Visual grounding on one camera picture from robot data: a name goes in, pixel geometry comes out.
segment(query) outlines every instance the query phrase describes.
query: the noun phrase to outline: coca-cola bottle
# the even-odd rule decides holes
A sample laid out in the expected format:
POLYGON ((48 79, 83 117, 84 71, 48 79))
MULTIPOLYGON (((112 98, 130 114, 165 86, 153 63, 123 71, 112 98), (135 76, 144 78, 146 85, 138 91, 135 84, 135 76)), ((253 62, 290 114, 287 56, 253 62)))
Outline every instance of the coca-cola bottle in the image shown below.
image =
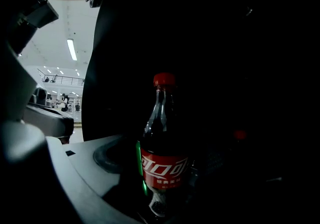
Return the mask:
POLYGON ((149 208, 158 217, 168 217, 185 198, 188 142, 174 109, 175 76, 159 73, 153 83, 156 103, 140 139, 141 164, 149 208))

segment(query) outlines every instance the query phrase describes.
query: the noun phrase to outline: railing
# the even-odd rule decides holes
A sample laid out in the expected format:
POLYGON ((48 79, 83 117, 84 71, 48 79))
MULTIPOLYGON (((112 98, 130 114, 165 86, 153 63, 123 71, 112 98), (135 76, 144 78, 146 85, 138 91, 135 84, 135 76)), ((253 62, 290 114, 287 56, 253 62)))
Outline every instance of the railing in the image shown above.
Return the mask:
POLYGON ((82 78, 72 78, 72 77, 65 77, 65 76, 57 76, 57 75, 45 75, 38 69, 39 75, 41 80, 44 83, 55 83, 61 85, 75 85, 75 86, 83 86, 85 80, 82 78))

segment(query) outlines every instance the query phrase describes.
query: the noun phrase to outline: red label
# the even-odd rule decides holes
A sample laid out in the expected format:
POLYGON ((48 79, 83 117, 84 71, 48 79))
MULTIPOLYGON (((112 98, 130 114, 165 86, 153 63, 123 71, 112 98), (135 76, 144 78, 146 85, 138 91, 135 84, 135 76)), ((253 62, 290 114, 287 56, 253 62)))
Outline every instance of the red label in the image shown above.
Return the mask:
POLYGON ((141 148, 141 163, 147 185, 156 189, 171 189, 182 184, 188 157, 157 156, 141 148))

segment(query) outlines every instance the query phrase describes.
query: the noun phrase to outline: ceiling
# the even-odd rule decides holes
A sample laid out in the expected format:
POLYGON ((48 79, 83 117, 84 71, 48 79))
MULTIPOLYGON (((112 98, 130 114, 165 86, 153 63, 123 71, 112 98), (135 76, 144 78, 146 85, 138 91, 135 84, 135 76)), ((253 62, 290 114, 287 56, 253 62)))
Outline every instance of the ceiling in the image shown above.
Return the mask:
POLYGON ((85 78, 92 54, 95 24, 99 8, 90 8, 85 0, 48 0, 59 19, 36 31, 18 58, 23 66, 34 65, 45 74, 47 69, 64 76, 85 78), (77 61, 72 60, 67 39, 72 38, 77 61))

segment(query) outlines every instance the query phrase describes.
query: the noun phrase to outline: ceiling light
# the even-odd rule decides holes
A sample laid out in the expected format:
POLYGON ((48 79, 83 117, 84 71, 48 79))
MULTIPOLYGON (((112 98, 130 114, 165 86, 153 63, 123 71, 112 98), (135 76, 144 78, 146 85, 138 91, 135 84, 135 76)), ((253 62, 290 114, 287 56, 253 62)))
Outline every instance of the ceiling light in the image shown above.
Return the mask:
POLYGON ((69 51, 70 51, 70 54, 71 54, 71 57, 74 61, 77 60, 77 57, 76 57, 76 52, 75 52, 75 49, 74 49, 74 41, 73 39, 67 39, 66 41, 68 43, 68 47, 69 47, 69 51))

